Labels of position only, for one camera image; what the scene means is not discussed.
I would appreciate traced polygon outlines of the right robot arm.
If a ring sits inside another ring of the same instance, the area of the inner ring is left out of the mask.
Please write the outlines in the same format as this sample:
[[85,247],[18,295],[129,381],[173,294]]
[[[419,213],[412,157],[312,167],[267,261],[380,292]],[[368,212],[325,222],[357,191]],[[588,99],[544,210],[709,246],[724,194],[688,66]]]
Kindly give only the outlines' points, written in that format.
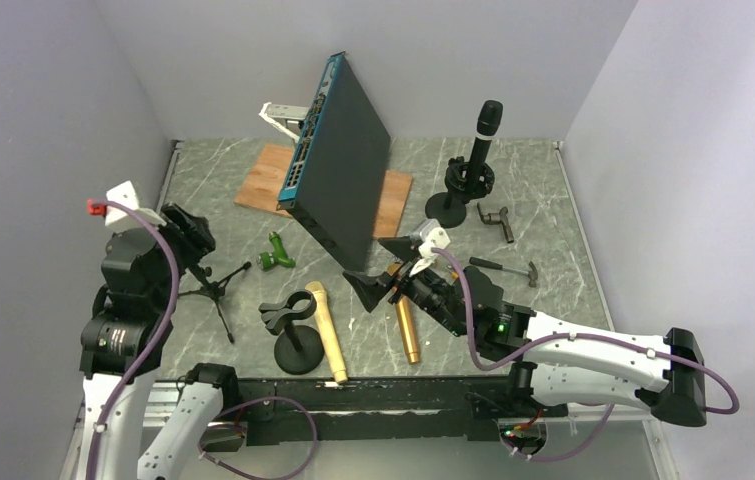
[[420,268],[424,259],[410,237],[380,243],[399,254],[397,263],[378,275],[343,273],[363,307],[373,311],[383,299],[406,298],[465,337],[480,369],[509,367],[503,392],[513,413],[616,404],[677,426],[706,425],[705,362],[691,331],[628,335],[571,323],[505,301],[503,289],[476,265],[456,266],[452,281]]

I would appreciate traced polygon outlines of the black tripod shock-mount stand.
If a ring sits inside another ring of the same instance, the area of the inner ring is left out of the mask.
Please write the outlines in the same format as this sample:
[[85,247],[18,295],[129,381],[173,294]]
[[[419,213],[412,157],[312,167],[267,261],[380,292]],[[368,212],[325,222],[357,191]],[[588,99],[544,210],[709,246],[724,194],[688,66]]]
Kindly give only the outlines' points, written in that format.
[[226,295],[226,289],[230,281],[237,274],[242,273],[242,272],[247,272],[248,270],[251,269],[251,267],[252,267],[252,263],[250,261],[246,261],[242,265],[237,267],[235,270],[230,272],[229,274],[215,281],[210,281],[210,277],[212,275],[211,267],[200,267],[200,266],[190,267],[189,271],[192,274],[192,276],[199,282],[199,287],[193,290],[181,291],[178,294],[179,298],[195,295],[195,296],[202,296],[211,300],[215,307],[217,315],[219,319],[221,320],[227,340],[230,344],[235,343],[235,338],[225,318],[221,302],[222,302],[222,299]]

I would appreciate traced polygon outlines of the light gold microphone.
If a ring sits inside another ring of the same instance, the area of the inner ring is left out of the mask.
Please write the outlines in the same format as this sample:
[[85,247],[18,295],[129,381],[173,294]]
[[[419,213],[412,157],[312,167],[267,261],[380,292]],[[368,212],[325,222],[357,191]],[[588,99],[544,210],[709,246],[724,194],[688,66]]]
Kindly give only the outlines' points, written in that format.
[[327,292],[319,281],[307,283],[305,289],[312,294],[316,301],[314,316],[334,381],[337,384],[344,384],[348,381],[348,374],[329,309]]

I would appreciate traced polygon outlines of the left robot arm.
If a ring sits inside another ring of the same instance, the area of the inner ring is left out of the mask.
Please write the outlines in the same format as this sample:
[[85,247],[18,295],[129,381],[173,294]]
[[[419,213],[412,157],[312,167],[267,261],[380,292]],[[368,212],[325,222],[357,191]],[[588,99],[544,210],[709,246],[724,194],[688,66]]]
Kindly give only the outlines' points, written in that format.
[[81,333],[84,422],[79,479],[177,479],[213,420],[240,406],[236,371],[199,363],[184,379],[174,410],[143,448],[145,413],[173,329],[179,282],[191,273],[207,286],[204,256],[216,248],[206,218],[167,203],[153,213],[93,201],[93,215],[124,215],[101,263],[105,283]]

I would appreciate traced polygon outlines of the dark gold microphone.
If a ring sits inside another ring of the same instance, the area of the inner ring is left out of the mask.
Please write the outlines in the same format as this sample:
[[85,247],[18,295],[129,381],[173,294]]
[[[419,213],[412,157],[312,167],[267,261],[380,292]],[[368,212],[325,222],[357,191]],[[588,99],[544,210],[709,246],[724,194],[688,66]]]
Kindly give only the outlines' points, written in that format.
[[402,345],[409,364],[421,362],[420,345],[409,299],[403,295],[394,303]]

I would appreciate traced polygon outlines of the black microphone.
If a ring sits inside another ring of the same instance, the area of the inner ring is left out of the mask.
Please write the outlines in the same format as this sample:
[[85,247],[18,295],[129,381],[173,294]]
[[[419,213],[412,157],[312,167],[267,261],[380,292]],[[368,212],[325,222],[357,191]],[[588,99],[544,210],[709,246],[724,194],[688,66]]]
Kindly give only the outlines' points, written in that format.
[[469,157],[465,179],[472,199],[486,196],[492,189],[494,173],[486,160],[492,140],[497,133],[503,115],[503,104],[496,100],[486,100],[481,108],[476,124],[476,137]]

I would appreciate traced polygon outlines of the black round-base mic stand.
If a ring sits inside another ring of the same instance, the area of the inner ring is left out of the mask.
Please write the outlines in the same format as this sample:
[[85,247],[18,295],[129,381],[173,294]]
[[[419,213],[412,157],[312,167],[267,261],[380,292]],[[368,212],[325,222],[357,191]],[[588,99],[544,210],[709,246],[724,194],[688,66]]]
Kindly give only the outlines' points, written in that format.
[[273,356],[278,367],[290,375],[305,375],[315,370],[325,352],[318,331],[301,321],[317,309],[313,294],[297,290],[278,303],[261,303],[258,311],[266,330],[277,339]]

